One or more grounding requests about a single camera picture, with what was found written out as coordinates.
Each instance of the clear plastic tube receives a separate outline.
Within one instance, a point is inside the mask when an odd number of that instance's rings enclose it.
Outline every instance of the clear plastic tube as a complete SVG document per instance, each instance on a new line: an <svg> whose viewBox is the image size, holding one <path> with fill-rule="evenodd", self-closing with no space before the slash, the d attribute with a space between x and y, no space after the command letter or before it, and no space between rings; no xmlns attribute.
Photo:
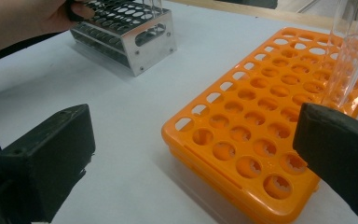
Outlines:
<svg viewBox="0 0 358 224"><path fill-rule="evenodd" d="M143 0L142 4L144 5L144 9L150 10L153 19L155 19L156 17L158 17L159 14L162 13L161 0Z"/></svg>
<svg viewBox="0 0 358 224"><path fill-rule="evenodd" d="M322 105L340 109L358 78L358 21L343 39L336 66L326 86Z"/></svg>
<svg viewBox="0 0 358 224"><path fill-rule="evenodd" d="M357 20L357 17L358 0L338 0L322 68L329 70L334 68L342 41L353 29L353 22Z"/></svg>

